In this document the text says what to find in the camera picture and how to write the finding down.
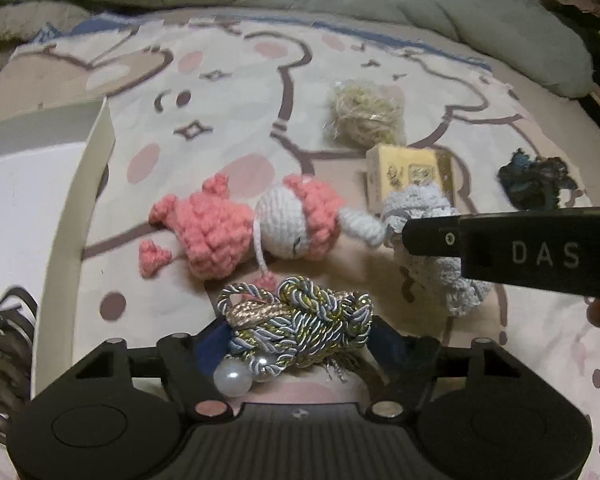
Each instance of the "pink crochet body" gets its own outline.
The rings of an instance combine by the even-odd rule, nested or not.
[[[344,200],[330,184],[314,178],[304,182],[302,175],[289,175],[282,182],[302,202],[310,240],[309,250],[304,257],[313,261],[323,259],[340,236],[338,211],[345,205]]]
[[[179,200],[167,195],[155,203],[150,223],[163,223],[184,248],[193,275],[201,280],[229,276],[245,258],[253,236],[253,211],[229,200],[229,178],[216,174],[202,191]],[[152,276],[171,261],[171,251],[145,240],[140,244],[140,271]]]

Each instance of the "braided cord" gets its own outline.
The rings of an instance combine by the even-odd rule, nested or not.
[[[251,299],[233,306],[232,294]],[[261,312],[274,314],[263,319],[254,300],[262,304]],[[218,297],[218,311],[234,329],[229,353],[243,359],[254,378],[263,381],[291,365],[307,367],[338,351],[364,346],[373,303],[368,294],[334,293],[297,276],[284,280],[277,295],[249,283],[229,285]],[[262,352],[274,358],[263,360]]]

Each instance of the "doll face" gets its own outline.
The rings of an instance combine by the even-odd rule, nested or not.
[[[265,193],[258,200],[256,218],[264,250],[285,260],[306,254],[310,241],[302,202],[288,187],[276,186]]]

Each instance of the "yellow box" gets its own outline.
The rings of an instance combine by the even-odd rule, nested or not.
[[[374,213],[382,212],[382,203],[390,192],[410,184],[431,182],[437,182],[453,204],[454,184],[449,153],[388,144],[378,144],[366,152],[366,193],[369,209]]]

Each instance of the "pink crochet doll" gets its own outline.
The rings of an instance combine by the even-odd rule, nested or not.
[[[262,276],[257,285],[270,290],[275,276],[267,269],[263,249],[279,258],[321,260],[334,247],[340,232],[379,247],[385,225],[366,212],[344,205],[344,200],[326,182],[289,175],[267,190],[255,211],[229,200],[229,179],[218,173],[207,179],[202,191],[178,200],[167,195],[155,203],[149,222],[163,223],[184,248],[191,272],[202,280],[229,276],[251,249]],[[150,240],[140,243],[140,271],[153,276],[172,260],[170,250]]]

